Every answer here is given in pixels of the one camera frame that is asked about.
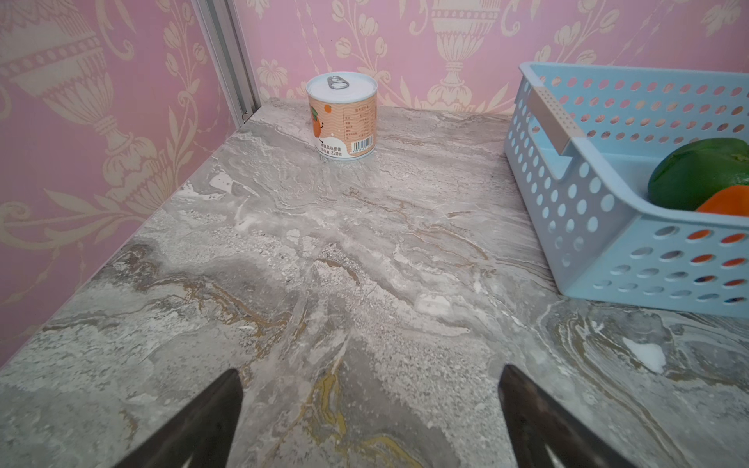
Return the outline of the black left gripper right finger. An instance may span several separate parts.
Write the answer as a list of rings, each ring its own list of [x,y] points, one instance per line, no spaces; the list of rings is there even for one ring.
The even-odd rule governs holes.
[[[633,465],[514,365],[502,370],[499,401],[520,467]]]

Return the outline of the orange fruit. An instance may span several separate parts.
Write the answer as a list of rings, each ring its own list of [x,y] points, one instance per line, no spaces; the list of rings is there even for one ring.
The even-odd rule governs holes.
[[[749,217],[749,186],[725,188],[698,207],[698,213]]]

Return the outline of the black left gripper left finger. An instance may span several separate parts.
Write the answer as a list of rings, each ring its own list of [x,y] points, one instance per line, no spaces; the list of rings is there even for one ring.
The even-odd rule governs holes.
[[[117,465],[226,467],[242,401],[238,370],[226,370]]]

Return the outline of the green fruit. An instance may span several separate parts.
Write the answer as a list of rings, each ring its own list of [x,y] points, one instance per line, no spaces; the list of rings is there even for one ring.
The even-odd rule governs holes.
[[[716,193],[748,183],[748,143],[708,138],[683,145],[655,168],[648,200],[665,209],[694,211]]]

